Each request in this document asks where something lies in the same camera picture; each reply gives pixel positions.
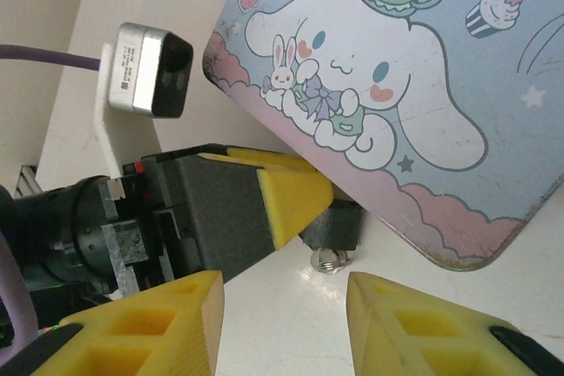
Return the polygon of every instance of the black camera face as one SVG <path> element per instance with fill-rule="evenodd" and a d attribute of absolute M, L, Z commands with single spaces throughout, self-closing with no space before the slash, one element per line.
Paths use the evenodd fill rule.
<path fill-rule="evenodd" d="M 182 115 L 193 60 L 193 47 L 174 34 L 167 34 L 162 44 L 152 100 L 155 117 L 178 118 Z"/>

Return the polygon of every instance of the white bracket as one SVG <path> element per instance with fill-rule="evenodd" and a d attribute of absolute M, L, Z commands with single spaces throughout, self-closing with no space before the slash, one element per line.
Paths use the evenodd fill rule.
<path fill-rule="evenodd" d="M 123 176 L 122 166 L 161 152 L 159 138 L 150 117 L 133 114 L 111 107 L 109 86 L 114 62 L 114 48 L 104 44 L 100 59 L 96 100 L 94 103 L 94 132 L 104 160 L 108 176 Z"/>

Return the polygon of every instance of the silver camera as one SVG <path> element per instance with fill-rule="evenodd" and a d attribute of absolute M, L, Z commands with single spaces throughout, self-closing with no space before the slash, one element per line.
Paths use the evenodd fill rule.
<path fill-rule="evenodd" d="M 112 107 L 152 118 L 182 115 L 194 49 L 159 28 L 120 26 L 109 85 Z"/>

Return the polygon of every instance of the table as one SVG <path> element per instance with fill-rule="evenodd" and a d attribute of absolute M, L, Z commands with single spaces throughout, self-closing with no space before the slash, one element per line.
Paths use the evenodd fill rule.
<path fill-rule="evenodd" d="M 100 54 L 126 20 L 169 29 L 202 56 L 225 0 L 82 0 L 70 52 Z M 65 69 L 38 172 L 43 189 L 106 173 L 93 134 L 97 76 Z M 290 151 L 204 78 L 194 65 L 184 116 L 158 122 L 163 150 L 217 142 Z M 345 317 L 349 271 L 366 271 L 511 321 L 564 358 L 564 189 L 490 266 L 440 269 L 376 217 L 366 216 L 353 265 L 314 272 L 299 240 L 226 284 L 218 375 L 353 374 Z"/>

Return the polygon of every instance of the metal bolt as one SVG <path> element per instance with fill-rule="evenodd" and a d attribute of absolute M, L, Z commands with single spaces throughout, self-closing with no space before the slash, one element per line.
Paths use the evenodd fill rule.
<path fill-rule="evenodd" d="M 351 264 L 346 251 L 317 248 L 311 255 L 311 265 L 321 273 L 335 274 Z"/>

